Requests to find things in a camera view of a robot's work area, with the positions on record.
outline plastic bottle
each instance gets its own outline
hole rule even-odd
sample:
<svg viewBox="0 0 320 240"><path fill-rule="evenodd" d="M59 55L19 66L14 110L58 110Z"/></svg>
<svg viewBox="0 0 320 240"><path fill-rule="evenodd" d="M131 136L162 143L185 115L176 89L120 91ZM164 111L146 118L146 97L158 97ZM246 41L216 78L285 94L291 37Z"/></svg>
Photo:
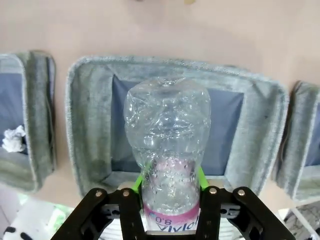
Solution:
<svg viewBox="0 0 320 240"><path fill-rule="evenodd" d="M142 168L148 230L197 227L198 168L211 124L207 90L192 80L166 78L131 88L124 103L125 131Z"/></svg>

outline fabric storage box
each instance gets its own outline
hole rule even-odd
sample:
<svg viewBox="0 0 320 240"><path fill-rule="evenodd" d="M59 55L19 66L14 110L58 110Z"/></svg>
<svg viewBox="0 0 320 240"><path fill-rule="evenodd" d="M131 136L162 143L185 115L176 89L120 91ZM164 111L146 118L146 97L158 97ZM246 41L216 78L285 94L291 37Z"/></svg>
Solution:
<svg viewBox="0 0 320 240"><path fill-rule="evenodd" d="M277 82L246 70L155 57L84 57L70 69L65 99L67 140L81 195L114 191L135 181L140 168L123 117L126 94L157 77L186 77L208 89L211 130L202 168L225 187L248 186L259 194L276 160L288 93Z"/></svg>
<svg viewBox="0 0 320 240"><path fill-rule="evenodd" d="M320 197L320 87L294 87L276 181L297 201Z"/></svg>
<svg viewBox="0 0 320 240"><path fill-rule="evenodd" d="M35 192L55 168L55 65L43 52L0 54L0 183ZM23 126L26 149L8 152L4 131Z"/></svg>

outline beige wall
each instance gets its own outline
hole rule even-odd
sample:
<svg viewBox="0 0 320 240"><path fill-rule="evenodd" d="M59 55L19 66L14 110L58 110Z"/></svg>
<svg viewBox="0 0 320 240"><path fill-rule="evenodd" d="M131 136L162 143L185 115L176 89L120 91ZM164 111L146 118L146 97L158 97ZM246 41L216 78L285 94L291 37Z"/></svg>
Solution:
<svg viewBox="0 0 320 240"><path fill-rule="evenodd" d="M0 52L43 50L57 67L56 141L59 170L75 183L66 144L64 96L68 68L84 55L146 55L237 65L289 89L297 79L320 84L319 0L1 0Z"/></svg>

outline blue fabric panel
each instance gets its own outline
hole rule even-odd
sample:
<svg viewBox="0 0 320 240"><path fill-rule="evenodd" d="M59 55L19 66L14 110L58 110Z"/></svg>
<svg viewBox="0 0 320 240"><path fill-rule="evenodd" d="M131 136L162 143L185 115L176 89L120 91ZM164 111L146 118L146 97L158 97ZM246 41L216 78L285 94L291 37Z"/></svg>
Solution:
<svg viewBox="0 0 320 240"><path fill-rule="evenodd" d="M316 109L312 138L305 160L305 166L320 165L320 104Z"/></svg>
<svg viewBox="0 0 320 240"><path fill-rule="evenodd" d="M22 75L19 73L0 73L0 146L4 131L24 126L22 100Z"/></svg>
<svg viewBox="0 0 320 240"><path fill-rule="evenodd" d="M112 171L136 172L141 170L127 140L124 120L126 95L137 83L120 81L113 76L111 104ZM232 142L237 129L244 94L240 92L208 89L211 99L211 128L202 161L206 175L225 173Z"/></svg>

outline pink bottle label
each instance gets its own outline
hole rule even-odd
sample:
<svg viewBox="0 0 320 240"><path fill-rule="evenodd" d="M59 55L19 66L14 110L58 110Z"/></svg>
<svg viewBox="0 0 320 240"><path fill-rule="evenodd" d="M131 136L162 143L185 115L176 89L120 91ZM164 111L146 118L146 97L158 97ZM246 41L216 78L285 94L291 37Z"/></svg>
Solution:
<svg viewBox="0 0 320 240"><path fill-rule="evenodd" d="M197 229L199 219L199 203L190 211L179 215L165 215L143 207L148 224L148 230L164 231L169 233Z"/></svg>

